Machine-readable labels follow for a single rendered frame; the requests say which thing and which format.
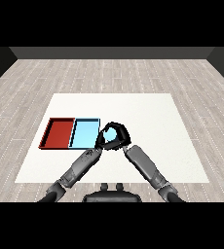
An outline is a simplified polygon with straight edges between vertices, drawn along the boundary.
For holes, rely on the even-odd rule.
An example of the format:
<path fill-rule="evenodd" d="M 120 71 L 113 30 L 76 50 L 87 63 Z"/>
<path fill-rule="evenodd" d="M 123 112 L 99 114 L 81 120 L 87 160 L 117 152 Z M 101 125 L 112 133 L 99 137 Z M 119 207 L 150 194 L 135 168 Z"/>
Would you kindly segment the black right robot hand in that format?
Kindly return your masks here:
<path fill-rule="evenodd" d="M 105 150 L 119 150 L 131 143 L 131 137 L 123 124 L 111 122 L 105 126 L 105 131 L 113 128 L 116 131 L 116 138 L 104 144 Z"/>

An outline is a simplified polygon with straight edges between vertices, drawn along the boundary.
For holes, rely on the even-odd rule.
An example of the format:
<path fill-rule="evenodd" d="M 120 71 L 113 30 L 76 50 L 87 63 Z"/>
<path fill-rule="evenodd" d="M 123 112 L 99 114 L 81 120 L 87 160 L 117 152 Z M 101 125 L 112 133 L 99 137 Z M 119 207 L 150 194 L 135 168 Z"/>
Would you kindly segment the light blue shallow open box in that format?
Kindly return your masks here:
<path fill-rule="evenodd" d="M 93 148 L 99 134 L 99 127 L 99 118 L 77 118 L 71 131 L 68 148 L 70 150 Z"/>

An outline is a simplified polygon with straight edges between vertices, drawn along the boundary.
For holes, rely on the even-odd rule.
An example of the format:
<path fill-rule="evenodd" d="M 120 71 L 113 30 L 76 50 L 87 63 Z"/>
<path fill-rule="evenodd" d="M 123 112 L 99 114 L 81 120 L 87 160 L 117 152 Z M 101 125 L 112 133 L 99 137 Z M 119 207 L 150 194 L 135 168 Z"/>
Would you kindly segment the red shallow open box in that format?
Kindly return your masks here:
<path fill-rule="evenodd" d="M 67 150 L 74 118 L 50 118 L 39 144 L 41 150 Z"/>

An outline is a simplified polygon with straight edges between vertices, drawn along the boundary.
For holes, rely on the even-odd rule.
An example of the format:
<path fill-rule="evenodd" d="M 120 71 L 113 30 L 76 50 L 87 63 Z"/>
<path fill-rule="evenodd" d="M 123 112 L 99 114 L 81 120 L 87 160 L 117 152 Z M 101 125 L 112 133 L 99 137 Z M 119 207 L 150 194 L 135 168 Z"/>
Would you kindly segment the small blue can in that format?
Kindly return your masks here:
<path fill-rule="evenodd" d="M 106 142 L 114 141 L 116 139 L 116 136 L 117 136 L 117 132 L 112 127 L 109 127 L 107 131 L 103 132 L 103 137 Z"/>

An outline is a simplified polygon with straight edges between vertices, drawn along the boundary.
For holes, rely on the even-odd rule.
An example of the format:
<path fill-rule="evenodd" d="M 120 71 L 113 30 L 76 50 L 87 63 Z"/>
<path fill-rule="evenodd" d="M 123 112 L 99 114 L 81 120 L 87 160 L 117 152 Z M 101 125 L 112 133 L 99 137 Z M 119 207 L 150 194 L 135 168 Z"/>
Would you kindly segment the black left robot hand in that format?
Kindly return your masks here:
<path fill-rule="evenodd" d="M 98 149 L 103 149 L 104 147 L 105 147 L 105 145 L 106 145 L 106 142 L 105 142 L 105 138 L 104 138 L 104 136 L 103 136 L 103 133 L 105 132 L 105 129 L 102 129 L 100 132 L 99 132 L 99 134 L 98 134 L 98 136 L 97 136 L 97 138 L 96 138 L 96 140 L 95 140 L 95 144 L 94 144 L 94 147 L 98 150 Z"/>

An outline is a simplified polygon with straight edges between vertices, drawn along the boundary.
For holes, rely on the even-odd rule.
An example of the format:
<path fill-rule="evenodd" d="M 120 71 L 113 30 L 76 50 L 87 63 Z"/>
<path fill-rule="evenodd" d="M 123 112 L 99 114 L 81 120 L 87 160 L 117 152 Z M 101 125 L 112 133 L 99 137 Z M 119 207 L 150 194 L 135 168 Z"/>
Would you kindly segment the dark grey robot body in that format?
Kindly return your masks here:
<path fill-rule="evenodd" d="M 108 190 L 108 184 L 102 183 L 100 190 L 85 195 L 83 202 L 141 202 L 139 195 L 126 192 L 122 183 L 116 184 L 115 191 Z"/>

